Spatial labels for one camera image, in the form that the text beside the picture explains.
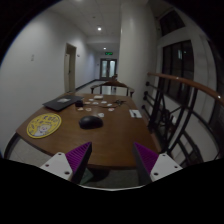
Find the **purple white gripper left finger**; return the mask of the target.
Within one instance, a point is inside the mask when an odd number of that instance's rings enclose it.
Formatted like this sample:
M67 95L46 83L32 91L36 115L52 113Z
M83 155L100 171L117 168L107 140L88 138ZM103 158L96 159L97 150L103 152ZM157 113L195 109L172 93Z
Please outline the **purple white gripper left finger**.
M91 153L92 143L87 142L66 154L62 152L56 153L41 166L41 169L75 184L79 184Z

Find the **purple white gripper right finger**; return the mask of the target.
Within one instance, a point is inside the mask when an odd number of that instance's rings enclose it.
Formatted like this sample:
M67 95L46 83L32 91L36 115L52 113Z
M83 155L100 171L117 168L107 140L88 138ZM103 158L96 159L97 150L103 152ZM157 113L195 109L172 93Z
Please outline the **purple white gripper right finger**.
M135 142L133 154L140 185L147 185L182 169L166 153L156 154L151 149Z

